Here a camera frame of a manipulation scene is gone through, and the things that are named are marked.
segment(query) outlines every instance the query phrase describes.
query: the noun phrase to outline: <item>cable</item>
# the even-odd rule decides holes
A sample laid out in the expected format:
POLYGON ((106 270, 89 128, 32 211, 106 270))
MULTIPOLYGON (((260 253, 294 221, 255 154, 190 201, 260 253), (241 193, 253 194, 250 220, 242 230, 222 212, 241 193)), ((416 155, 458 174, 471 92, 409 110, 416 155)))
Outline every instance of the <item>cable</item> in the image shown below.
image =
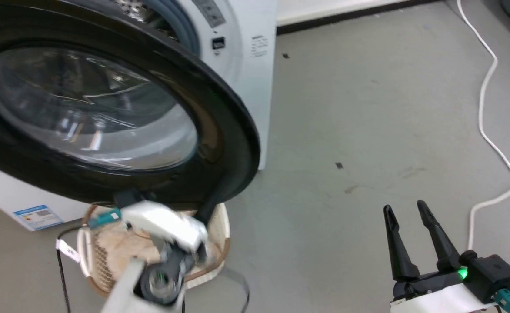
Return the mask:
POLYGON ((243 274, 234 271, 229 267, 224 267, 220 273, 243 286, 243 290, 245 291, 245 303, 243 303, 241 313, 245 313, 247 311, 247 307, 249 306, 249 301, 251 300, 251 289, 249 289, 247 279, 245 278, 245 276, 243 276, 243 274))
MULTIPOLYGON (((465 24, 467 24, 467 26, 469 26, 469 28, 471 28, 471 30, 473 30, 473 33, 475 34, 477 39, 481 42, 483 47, 485 47, 485 49, 493 57, 493 63, 489 67, 489 71, 487 71, 487 75, 485 75, 485 79, 483 79, 483 83, 481 84, 481 91, 479 92, 479 132, 481 133, 481 136, 483 136, 485 141, 487 141, 487 143, 489 143, 489 145, 491 147, 493 147, 493 149, 498 153, 500 158, 506 164, 507 168, 510 170, 510 161, 508 160, 506 155, 504 155, 504 153, 499 149, 499 147, 497 147, 497 145, 495 145, 495 143, 493 143, 493 141, 491 141, 491 139, 486 135, 485 129, 484 129, 484 126, 483 126, 483 113, 485 111, 485 93, 486 93, 487 87, 489 85, 489 82, 491 80, 491 77, 493 77, 493 73, 497 69, 497 66, 498 66, 498 57, 497 57, 497 55, 495 55, 495 53, 489 47, 489 45, 485 42, 483 37, 481 37, 479 32, 477 32, 475 27, 467 19, 466 14, 463 12, 461 0, 457 0, 456 2, 457 2, 457 5, 458 5, 458 10, 459 10, 459 12, 460 12, 460 14, 462 16, 462 19, 465 22, 465 24)), ((468 249, 471 249, 472 245, 473 245, 473 233, 475 231, 475 221, 474 221, 475 213, 479 209, 481 209, 481 208, 485 208, 486 206, 491 206, 491 205, 497 204, 499 202, 504 201, 505 199, 507 199, 509 197, 510 197, 510 190, 508 190, 507 192, 505 192, 504 194, 502 194, 501 196, 498 196, 497 198, 495 198, 493 200, 488 200, 488 201, 485 201, 485 202, 481 202, 479 204, 476 204, 473 208, 471 208, 470 218, 469 218, 469 241, 468 241, 468 244, 467 244, 467 248, 468 249)))
MULTIPOLYGON (((68 228, 67 230, 64 230, 63 232, 61 232, 58 235, 56 240, 60 240, 65 234, 79 230, 81 227, 82 226, 76 226, 76 227, 72 227, 72 228, 68 228)), ((70 299, 67 295, 66 276, 63 274, 62 255, 60 253, 60 249, 58 249, 58 248, 56 248, 56 256, 58 257, 58 267, 60 268, 60 278, 62 279, 63 297, 66 301, 66 311, 67 311, 67 313, 71 313, 70 299)))

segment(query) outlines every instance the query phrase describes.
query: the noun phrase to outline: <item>white wall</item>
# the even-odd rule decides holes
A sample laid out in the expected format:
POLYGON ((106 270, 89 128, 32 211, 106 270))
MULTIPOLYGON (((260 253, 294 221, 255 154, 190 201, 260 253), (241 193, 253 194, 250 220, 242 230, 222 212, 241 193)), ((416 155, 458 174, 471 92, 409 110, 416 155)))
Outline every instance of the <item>white wall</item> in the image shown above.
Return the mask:
POLYGON ((278 26, 402 1, 403 0, 278 0, 278 26))

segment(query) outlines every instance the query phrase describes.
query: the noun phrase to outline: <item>white washing machine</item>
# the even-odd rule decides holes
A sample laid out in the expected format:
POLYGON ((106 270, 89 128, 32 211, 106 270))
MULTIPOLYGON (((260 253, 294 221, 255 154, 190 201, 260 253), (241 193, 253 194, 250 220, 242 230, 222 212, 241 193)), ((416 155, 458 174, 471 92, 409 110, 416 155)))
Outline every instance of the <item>white washing machine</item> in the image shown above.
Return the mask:
POLYGON ((136 188, 177 210, 265 165, 276 0, 0 0, 0 208, 29 230, 136 188))

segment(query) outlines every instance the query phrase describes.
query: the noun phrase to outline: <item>black cable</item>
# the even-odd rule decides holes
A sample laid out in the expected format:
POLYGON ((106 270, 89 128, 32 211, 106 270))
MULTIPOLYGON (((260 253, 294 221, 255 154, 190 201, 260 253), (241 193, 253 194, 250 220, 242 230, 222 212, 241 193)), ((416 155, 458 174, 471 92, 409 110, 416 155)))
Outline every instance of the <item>black cable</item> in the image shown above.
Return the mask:
POLYGON ((222 269, 222 275, 227 278, 239 283, 243 286, 243 290, 245 291, 245 303, 243 304, 243 308, 241 309, 241 313, 245 313, 247 311, 247 307, 249 306, 249 301, 251 300, 251 289, 249 289, 249 284, 247 283, 247 279, 240 272, 234 271, 229 267, 224 267, 222 269))
POLYGON ((60 240, 65 234, 79 230, 81 227, 82 226, 68 228, 67 230, 64 230, 63 232, 61 232, 58 235, 58 237, 56 238, 56 256, 58 257, 58 267, 60 267, 60 278, 62 279, 63 297, 66 301, 67 313, 71 313, 70 299, 67 295, 66 276, 63 274, 62 254, 60 253, 60 249, 58 249, 58 247, 57 247, 57 241, 60 240))

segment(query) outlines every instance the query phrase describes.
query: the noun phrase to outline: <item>washing machine door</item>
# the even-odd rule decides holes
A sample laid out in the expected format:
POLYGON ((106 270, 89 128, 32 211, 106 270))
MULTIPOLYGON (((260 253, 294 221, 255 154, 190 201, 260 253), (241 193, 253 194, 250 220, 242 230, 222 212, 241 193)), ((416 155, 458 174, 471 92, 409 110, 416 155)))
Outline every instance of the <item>washing machine door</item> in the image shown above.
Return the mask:
POLYGON ((3 172, 84 202, 138 188, 179 210, 223 174, 221 201, 241 192, 259 154, 238 95, 162 33, 100 0, 0 0, 3 172))

